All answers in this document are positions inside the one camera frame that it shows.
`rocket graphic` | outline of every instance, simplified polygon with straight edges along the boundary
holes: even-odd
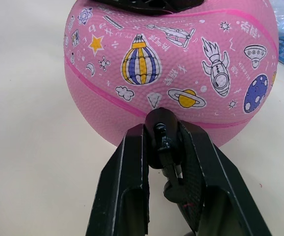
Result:
[[[190,33],[184,31],[183,29],[174,29],[174,28],[167,28],[167,27],[159,27],[156,25],[148,25],[146,26],[148,29],[158,29],[164,32],[167,37],[166,39],[172,42],[173,44],[186,48],[189,44],[189,40],[191,39],[192,35],[195,33],[195,29],[192,29]]]
[[[207,41],[204,37],[202,37],[202,41],[203,51],[212,63],[208,65],[206,61],[203,60],[203,69],[206,75],[210,76],[215,92],[221,97],[226,97],[230,89],[230,78],[227,70],[230,63],[228,53],[225,51],[224,58],[221,60],[219,45],[216,42],[212,43]]]

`pink basketball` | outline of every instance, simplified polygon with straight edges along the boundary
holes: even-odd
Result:
[[[278,42],[269,0],[205,0],[156,17],[77,0],[64,34],[65,74],[83,116],[114,145],[165,107],[221,146],[268,97]]]

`white surface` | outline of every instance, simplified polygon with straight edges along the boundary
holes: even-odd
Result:
[[[0,236],[84,236],[115,150],[87,124],[65,82],[63,31],[73,2],[0,0]],[[272,234],[284,235],[284,66],[262,110],[222,150]],[[149,235],[186,234],[177,206],[163,197],[165,178],[149,176]]]

